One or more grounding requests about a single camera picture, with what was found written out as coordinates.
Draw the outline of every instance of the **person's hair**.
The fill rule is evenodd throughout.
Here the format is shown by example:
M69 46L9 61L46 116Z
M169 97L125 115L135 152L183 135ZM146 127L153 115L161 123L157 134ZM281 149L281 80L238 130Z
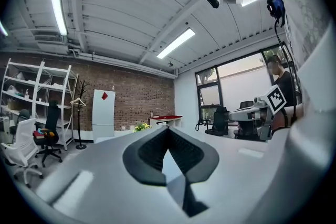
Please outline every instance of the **person's hair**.
M272 55L271 57L269 57L267 59L267 63L270 63L270 62L273 62L273 63L277 63L278 62L279 65L282 66L282 62L281 62L279 56L277 56L277 55Z

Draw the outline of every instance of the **person's neck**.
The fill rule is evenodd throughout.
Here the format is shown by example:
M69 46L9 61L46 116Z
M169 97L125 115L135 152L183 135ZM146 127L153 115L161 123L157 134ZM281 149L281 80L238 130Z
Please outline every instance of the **person's neck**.
M284 73L285 73L284 68L280 67L279 78L281 78Z

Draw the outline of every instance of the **refrigerator door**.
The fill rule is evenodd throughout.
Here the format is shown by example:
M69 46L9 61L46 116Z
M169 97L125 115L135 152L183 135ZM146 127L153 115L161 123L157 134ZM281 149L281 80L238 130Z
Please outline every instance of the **refrigerator door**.
M92 125L114 125L114 99L112 91L95 90L92 106Z
M96 144L99 141L107 140L114 137L113 125L93 125L92 126L93 142Z

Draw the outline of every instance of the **ceiling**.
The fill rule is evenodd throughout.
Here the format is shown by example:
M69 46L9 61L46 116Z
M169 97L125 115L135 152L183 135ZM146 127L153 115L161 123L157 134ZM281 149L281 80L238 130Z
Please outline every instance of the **ceiling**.
M218 9L206 0L62 0L62 5L68 36L60 40L51 0L9 0L1 18L9 32L0 40L2 49L72 55L71 47L173 73L274 24L266 0L245 7L221 3ZM156 57L188 28L196 35L164 59Z

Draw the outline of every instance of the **ceiling light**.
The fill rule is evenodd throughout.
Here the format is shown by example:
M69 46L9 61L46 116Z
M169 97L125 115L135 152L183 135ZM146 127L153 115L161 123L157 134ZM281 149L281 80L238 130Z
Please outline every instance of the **ceiling light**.
M245 7L246 5L251 4L251 3L255 2L255 1L258 1L258 0L245 0L245 1L243 0L241 6Z
M1 21L0 21L0 30L1 30L2 34L4 34L5 36L8 36L8 33L7 33L7 31L5 30L5 28L3 27Z
M61 0L51 0L51 2L52 2L52 8L54 9L54 14L59 32L61 33L62 36L66 36L68 35L68 32L63 17L62 2Z
M189 28L183 34L181 34L177 39L171 42L157 57L163 59L165 56L170 54L174 49L176 49L179 45L190 39L194 36L195 33Z

